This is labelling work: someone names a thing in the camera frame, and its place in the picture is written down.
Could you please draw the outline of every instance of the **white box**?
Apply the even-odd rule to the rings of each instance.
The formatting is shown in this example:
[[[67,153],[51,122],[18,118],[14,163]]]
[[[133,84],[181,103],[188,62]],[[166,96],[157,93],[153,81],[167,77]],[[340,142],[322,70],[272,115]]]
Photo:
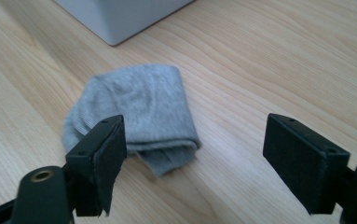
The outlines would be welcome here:
[[[55,0],[109,45],[116,45],[193,0]]]

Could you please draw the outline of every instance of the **gray cloth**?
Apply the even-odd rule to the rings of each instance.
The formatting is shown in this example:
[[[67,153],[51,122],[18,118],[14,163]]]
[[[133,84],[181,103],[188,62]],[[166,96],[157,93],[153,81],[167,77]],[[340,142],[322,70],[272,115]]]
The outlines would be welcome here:
[[[128,152],[156,176],[194,158],[199,138],[176,67],[144,64],[91,77],[63,123],[66,152],[101,119],[119,114],[125,120]]]

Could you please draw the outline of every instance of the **table surface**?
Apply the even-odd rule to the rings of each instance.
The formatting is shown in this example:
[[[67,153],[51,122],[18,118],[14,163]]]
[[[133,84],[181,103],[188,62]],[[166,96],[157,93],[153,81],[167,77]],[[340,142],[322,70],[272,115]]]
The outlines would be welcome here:
[[[110,47],[53,1],[0,1],[0,204],[64,164],[62,120],[92,75],[179,68],[202,148],[156,178],[138,159],[110,217],[77,223],[338,223],[309,216],[262,156],[269,113],[300,120],[357,165],[357,1],[198,0]]]

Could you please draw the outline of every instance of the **wooden table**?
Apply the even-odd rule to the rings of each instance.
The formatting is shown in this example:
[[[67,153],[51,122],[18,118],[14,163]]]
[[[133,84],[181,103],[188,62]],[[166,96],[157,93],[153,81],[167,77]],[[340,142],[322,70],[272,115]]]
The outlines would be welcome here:
[[[155,178],[123,165],[112,215],[77,223],[338,223],[309,216],[262,156],[268,113],[308,125],[357,165],[357,1],[198,0],[117,47],[51,0],[0,1],[0,204],[64,164],[62,120],[88,78],[177,66],[203,143]]]

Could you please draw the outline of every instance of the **brass insert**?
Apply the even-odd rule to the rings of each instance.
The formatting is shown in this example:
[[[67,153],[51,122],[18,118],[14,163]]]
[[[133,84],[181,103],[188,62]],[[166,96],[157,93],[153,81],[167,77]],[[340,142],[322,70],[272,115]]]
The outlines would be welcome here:
[[[37,182],[42,182],[47,179],[49,179],[51,176],[53,176],[53,171],[51,170],[42,170],[37,172],[31,177],[31,181],[37,183]]]

